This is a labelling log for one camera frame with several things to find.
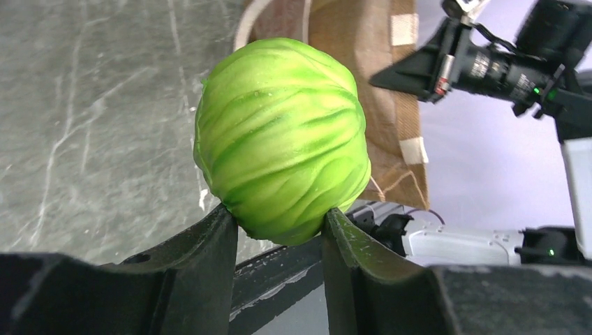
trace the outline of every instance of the burlap sack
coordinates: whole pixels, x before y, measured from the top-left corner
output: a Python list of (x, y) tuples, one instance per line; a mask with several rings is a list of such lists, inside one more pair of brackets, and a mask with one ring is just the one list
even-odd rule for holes
[(366, 115), (372, 178), (360, 199), (428, 209), (427, 155), (416, 97), (368, 84), (415, 49), (415, 0), (247, 1), (235, 49), (254, 38), (289, 37), (322, 50), (355, 76)]

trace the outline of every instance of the green cabbage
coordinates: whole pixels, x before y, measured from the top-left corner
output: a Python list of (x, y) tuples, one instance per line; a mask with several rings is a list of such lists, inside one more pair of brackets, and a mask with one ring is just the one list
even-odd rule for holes
[(250, 237), (296, 245), (368, 184), (365, 129), (347, 68), (270, 38), (237, 50), (203, 82), (193, 157)]

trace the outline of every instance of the screw hole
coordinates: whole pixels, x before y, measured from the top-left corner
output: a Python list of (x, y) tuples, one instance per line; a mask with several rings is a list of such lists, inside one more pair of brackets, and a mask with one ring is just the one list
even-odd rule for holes
[(139, 264), (148, 262), (150, 260), (150, 255), (147, 253), (138, 253), (137, 255), (133, 255), (127, 260), (124, 261), (125, 264)]

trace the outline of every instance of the white tag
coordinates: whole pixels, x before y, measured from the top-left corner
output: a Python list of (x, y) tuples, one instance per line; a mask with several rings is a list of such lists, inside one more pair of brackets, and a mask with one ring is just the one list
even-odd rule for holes
[(415, 137), (399, 142), (403, 159), (408, 165), (428, 163), (427, 152), (425, 151), (424, 138)]
[(390, 17), (390, 45), (416, 44), (419, 31), (417, 14), (401, 14)]

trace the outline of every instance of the marble countertop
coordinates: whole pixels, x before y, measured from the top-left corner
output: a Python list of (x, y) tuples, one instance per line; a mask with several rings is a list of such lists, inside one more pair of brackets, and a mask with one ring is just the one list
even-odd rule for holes
[[(0, 1), (0, 251), (119, 262), (213, 209), (192, 158), (195, 107), (241, 11)], [(237, 261), (269, 247), (242, 233)]]

